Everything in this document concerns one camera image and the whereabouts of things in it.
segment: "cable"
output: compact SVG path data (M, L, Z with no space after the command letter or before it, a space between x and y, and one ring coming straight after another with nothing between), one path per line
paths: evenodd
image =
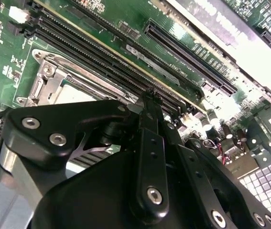
M206 147L206 148L212 148L212 149L217 149L217 145L211 140L211 139L206 139L202 142L202 144Z
M217 145L217 147L218 147L218 151L219 151L219 153L220 153L220 155L221 155L222 164L224 165L225 162L226 162L226 157L225 157L225 154L223 153L222 146L221 146L221 144L219 143L219 144Z

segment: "silver screw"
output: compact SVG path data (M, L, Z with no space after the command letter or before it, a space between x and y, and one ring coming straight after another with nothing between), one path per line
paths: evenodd
M64 146L66 144L66 137L62 134L52 134L49 137L49 141L55 146Z
M18 101L19 103L21 103L21 104L23 104L23 103L25 102L23 98L17 98L17 101Z
M212 216L213 216L213 219L215 220L215 222L218 224L218 226L220 226L221 228L226 227L226 221L218 211L213 210Z
M147 113L147 117L150 119L153 119L152 115L150 113Z
M119 109L120 111L122 111L122 112L125 112L125 111L126 111L126 109L125 109L123 106L119 106L118 109Z
M172 130L174 129L174 125L172 125L171 123L168 123L167 126Z
M153 204L161 204L162 203L162 195L156 188L150 187L147 190L148 198L151 200Z
M34 130L39 128L41 124L36 118L24 118L22 120L22 125L27 129Z
M269 215L265 215L265 218L271 224L271 217Z
M196 146L197 148L199 148L199 149L201 148L200 143L199 143L199 142L197 142L197 141L195 142L195 146Z
M52 76L54 74L54 68L49 65L46 65L43 68L43 72L45 73L46 76Z
M42 54L40 52L36 52L34 56L36 59L40 59L42 57Z
M253 214L255 219L256 219L256 222L261 225L262 227L264 227L266 224L265 224L265 221L256 213Z

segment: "pcie slot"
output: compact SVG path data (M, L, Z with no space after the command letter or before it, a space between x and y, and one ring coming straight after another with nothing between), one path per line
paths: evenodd
M193 90L196 90L198 94L200 94L200 91L198 90L197 86L193 84L190 80L185 78L183 75L181 75L176 69L173 69L168 63L163 61L161 58L144 48L142 45L134 41L131 37L121 32L119 29L117 29L114 25L103 19L101 16L99 16L97 13L91 11L87 7L83 6L80 1L78 0L69 0L71 5L73 5L76 9L84 13L84 15L88 16L89 18L93 19L96 23L98 23L100 26L105 28L107 31L111 32L114 36L121 39L126 44L134 47L136 50L141 52L143 55L151 59L155 64L158 66L161 66L175 76L180 82L187 85L188 87L192 88Z
M150 21L148 23L148 26L145 29L145 34L161 47L166 49L167 52L173 55L190 70L208 81L213 87L219 89L224 94L231 96L237 92L237 88L234 87L227 79L154 22Z
M36 35L66 55L77 59L79 63L85 63L100 75L110 78L114 83L123 84L137 96L148 87L154 86L152 82L135 70L129 70L125 64L116 60L111 53L101 48L97 49L93 41L87 40L88 38L85 38L82 34L77 35L76 32L62 26L53 18L44 15L31 23L32 26L27 28L27 36ZM164 98L163 103L167 113L180 105L178 101L175 101L165 92L159 91L159 93Z

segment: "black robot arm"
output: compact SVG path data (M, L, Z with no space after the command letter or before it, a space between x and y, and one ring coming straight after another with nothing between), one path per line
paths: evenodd
M271 213L200 141L183 144L160 98L10 111L0 181L34 210L31 229L271 229ZM120 152L67 179L70 158L111 144Z

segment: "red wire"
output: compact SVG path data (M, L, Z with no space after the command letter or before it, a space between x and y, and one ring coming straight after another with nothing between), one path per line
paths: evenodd
M221 158L222 158L222 164L224 165L225 162L226 162L226 158L225 158L225 154L223 153L222 151L222 147L221 147L221 144L218 144L218 151L220 152L221 154Z

